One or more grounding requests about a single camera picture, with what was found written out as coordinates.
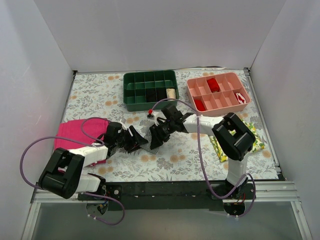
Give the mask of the grey striped boxer underwear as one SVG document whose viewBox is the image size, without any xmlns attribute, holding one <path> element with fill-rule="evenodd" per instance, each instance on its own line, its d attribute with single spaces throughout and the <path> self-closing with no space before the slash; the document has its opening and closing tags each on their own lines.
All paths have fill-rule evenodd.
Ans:
<svg viewBox="0 0 320 240">
<path fill-rule="evenodd" d="M 159 148 L 157 147 L 157 148 L 151 149 L 152 134 L 149 130 L 147 131 L 147 133 L 145 134 L 145 136 L 143 138 L 146 139 L 148 141 L 148 143 L 142 144 L 140 147 L 143 150 L 145 150 L 153 155 L 156 155 Z"/>
</svg>

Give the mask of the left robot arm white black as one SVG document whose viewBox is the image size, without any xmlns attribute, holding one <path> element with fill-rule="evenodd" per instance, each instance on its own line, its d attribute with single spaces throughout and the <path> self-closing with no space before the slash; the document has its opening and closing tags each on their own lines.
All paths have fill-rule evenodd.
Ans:
<svg viewBox="0 0 320 240">
<path fill-rule="evenodd" d="M 119 122 L 107 125 L 105 133 L 88 146 L 74 149 L 57 148 L 51 155 L 38 180 L 38 186 L 64 199 L 75 193 L 89 192 L 95 200 L 106 196 L 106 180 L 94 173 L 85 173 L 84 167 L 113 156 L 118 149 L 132 153 L 149 141 L 131 125 L 125 128 Z"/>
</svg>

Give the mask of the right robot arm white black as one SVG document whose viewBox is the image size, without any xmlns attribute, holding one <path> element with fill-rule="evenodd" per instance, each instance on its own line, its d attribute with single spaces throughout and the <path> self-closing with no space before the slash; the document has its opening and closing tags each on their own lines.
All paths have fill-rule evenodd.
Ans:
<svg viewBox="0 0 320 240">
<path fill-rule="evenodd" d="M 223 117 L 196 115 L 191 112 L 183 114 L 171 104 L 161 112 L 164 118 L 159 117 L 153 110 L 148 111 L 148 117 L 154 120 L 154 124 L 149 128 L 150 149 L 162 146 L 175 132 L 215 137 L 228 157 L 228 173 L 225 180 L 227 195 L 232 199 L 243 195 L 244 186 L 248 182 L 248 177 L 245 176 L 248 153 L 253 149 L 256 137 L 242 120 L 232 112 Z"/>
</svg>

